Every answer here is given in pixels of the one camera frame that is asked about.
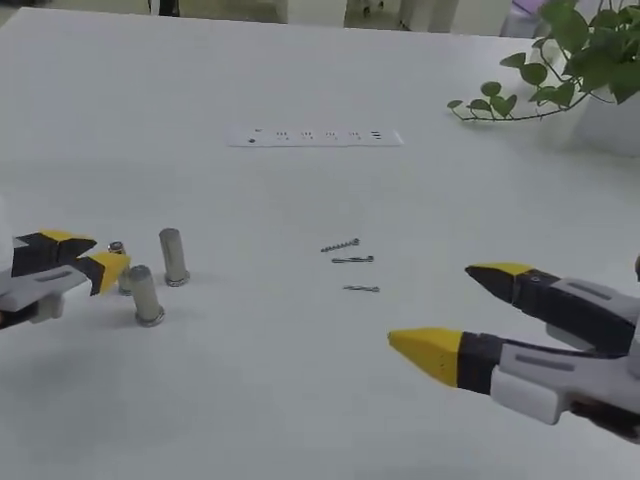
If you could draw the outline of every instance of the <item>white pot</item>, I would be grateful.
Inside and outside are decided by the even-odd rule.
[[[606,90],[596,92],[613,102]],[[568,112],[551,115],[541,125],[541,141],[560,149],[588,146],[623,157],[640,157],[640,94],[622,105],[588,97]]]
[[[608,91],[597,92],[601,98],[613,102]],[[640,95],[634,95],[621,105],[588,98],[581,109],[574,134],[598,150],[625,157],[640,157]]]

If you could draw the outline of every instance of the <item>green leaf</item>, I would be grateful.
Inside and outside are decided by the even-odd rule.
[[[502,90],[502,85],[499,82],[486,82],[480,87],[480,91],[487,97],[495,97]]]
[[[616,65],[611,74],[611,85],[640,89],[640,62]]]
[[[468,107],[471,110],[483,110],[485,112],[491,111],[491,105],[486,100],[482,100],[480,98],[476,98],[475,100],[471,100]]]
[[[576,87],[571,82],[565,82],[561,84],[553,93],[551,102],[561,107],[568,107],[571,105],[571,100],[576,93]]]
[[[513,55],[503,58],[500,65],[503,67],[520,68],[527,61],[527,54],[524,52],[514,53]]]
[[[624,7],[622,10],[620,10],[618,12],[618,17],[620,18],[620,22],[624,23],[624,24],[631,24],[633,23],[633,17],[635,16],[635,13],[631,12],[631,10],[635,10],[637,9],[637,7]]]
[[[580,91],[592,92],[604,87],[611,80],[616,62],[604,52],[590,51],[576,63],[577,76],[581,77]]]
[[[538,9],[538,15],[550,25],[566,19],[574,10],[578,0],[548,0]]]
[[[494,97],[491,97],[490,102],[493,109],[502,118],[506,118],[507,115],[511,113],[512,109],[509,108],[509,104],[507,103],[507,100],[504,97],[501,97],[500,95],[496,95]]]
[[[529,101],[536,102],[538,106],[544,105],[545,103],[552,101],[553,94],[555,93],[555,91],[556,91],[556,87],[551,87],[551,86],[542,87],[536,90],[536,93],[534,93],[531,96]]]
[[[589,25],[575,10],[571,11],[566,18],[550,24],[553,38],[556,39],[560,48],[569,53],[580,51],[589,39]]]
[[[609,89],[618,104],[640,91],[640,62],[616,65],[611,74]]]
[[[509,106],[509,112],[511,112],[515,108],[517,102],[518,102],[517,95],[510,95],[509,98],[507,98],[507,105]]]
[[[520,76],[530,85],[540,85],[547,79],[547,74],[547,67],[541,63],[528,63],[520,68]]]
[[[631,25],[640,23],[640,7],[629,6],[627,7],[627,13],[631,18]]]
[[[618,105],[624,103],[640,91],[638,88],[627,88],[616,85],[611,85],[610,89]]]
[[[589,26],[600,28],[616,28],[622,23],[618,12],[614,10],[600,10],[598,14],[593,17]]]
[[[628,43],[627,32],[610,28],[596,28],[589,39],[586,50],[604,52],[615,62],[620,62]]]
[[[616,65],[606,51],[589,47],[571,56],[563,75],[579,78],[581,91],[591,92],[609,83]]]

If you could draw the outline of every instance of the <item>metal standoff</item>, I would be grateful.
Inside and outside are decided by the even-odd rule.
[[[365,287],[362,285],[345,285],[343,290],[360,290],[363,292],[380,293],[380,287]]]
[[[180,231],[165,228],[160,232],[160,246],[164,257],[165,282],[170,287],[180,287],[189,281],[189,271],[184,261]]]
[[[155,327],[164,319],[164,309],[158,302],[151,270],[146,265],[137,265],[129,271],[129,280],[138,324]]]
[[[111,253],[117,253],[119,255],[127,254],[122,242],[111,242],[108,249]],[[118,293],[125,296],[131,295],[131,285],[129,282],[129,265],[127,265],[127,267],[118,276]]]

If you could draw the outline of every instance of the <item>metal bolt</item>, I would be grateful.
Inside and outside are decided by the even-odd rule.
[[[136,304],[136,320],[143,327],[155,327],[164,319],[164,309],[158,302],[156,286],[151,270],[137,265],[129,271],[133,301]]]
[[[361,285],[345,285],[344,290],[361,290],[363,292],[379,293],[380,287],[363,287]]]
[[[117,253],[119,255],[126,255],[122,242],[111,242],[109,244],[109,251],[111,253]],[[118,293],[124,296],[131,295],[131,284],[129,282],[129,265],[118,276]]]
[[[333,263],[372,263],[373,255],[368,257],[351,257],[351,258],[332,258]]]
[[[189,281],[189,271],[184,262],[184,250],[180,231],[165,228],[160,232],[160,246],[164,257],[164,280],[170,287],[180,287]]]

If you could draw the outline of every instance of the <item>white tabletop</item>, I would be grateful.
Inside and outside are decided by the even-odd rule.
[[[443,325],[545,341],[464,273],[520,261],[636,289],[640,164],[444,109],[527,42],[22,10],[0,29],[16,233],[122,240],[192,282],[137,327],[115,294],[0,335],[2,478],[624,478],[637,447],[446,389],[387,345]],[[233,149],[234,125],[371,125],[403,147]],[[353,237],[365,265],[321,247]],[[346,283],[379,294],[346,292]]]

